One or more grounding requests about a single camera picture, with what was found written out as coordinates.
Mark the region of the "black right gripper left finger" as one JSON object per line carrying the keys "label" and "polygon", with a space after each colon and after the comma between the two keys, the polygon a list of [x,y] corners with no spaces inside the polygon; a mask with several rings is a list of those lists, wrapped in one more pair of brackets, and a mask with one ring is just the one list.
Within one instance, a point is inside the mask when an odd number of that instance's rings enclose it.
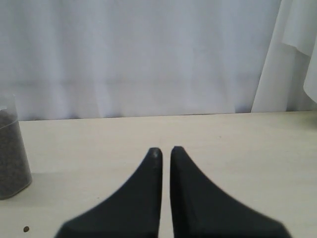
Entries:
{"label": "black right gripper left finger", "polygon": [[109,198],[65,222],[57,238],[157,238],[163,155],[150,148],[132,176]]}

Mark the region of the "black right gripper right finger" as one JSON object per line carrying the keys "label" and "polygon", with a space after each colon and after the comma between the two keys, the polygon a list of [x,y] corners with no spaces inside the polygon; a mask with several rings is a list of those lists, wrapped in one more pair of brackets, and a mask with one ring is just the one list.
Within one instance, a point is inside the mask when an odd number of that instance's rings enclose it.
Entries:
{"label": "black right gripper right finger", "polygon": [[285,226],[234,199],[175,146],[170,156],[170,204],[176,238],[289,238]]}

